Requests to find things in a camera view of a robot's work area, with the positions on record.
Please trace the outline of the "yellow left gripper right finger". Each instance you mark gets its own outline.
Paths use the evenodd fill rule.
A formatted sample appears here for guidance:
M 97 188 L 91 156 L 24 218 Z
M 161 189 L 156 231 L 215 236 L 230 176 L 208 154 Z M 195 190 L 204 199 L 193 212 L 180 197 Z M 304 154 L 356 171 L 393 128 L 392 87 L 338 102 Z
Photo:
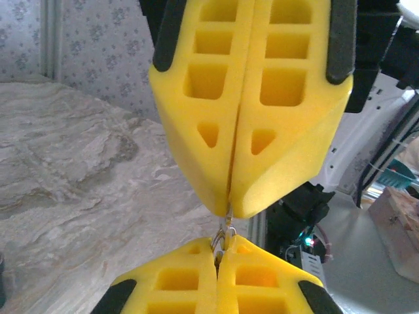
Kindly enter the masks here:
M 218 313 L 342 313 L 314 275 L 235 235 L 217 277 Z

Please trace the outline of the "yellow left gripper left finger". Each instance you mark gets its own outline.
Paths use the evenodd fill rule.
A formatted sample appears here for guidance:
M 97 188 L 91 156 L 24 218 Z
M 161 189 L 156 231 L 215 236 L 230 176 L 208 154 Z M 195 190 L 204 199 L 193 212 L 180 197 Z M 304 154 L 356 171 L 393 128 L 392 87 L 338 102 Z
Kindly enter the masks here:
M 211 239 L 202 237 L 118 276 L 93 313 L 216 313 Z

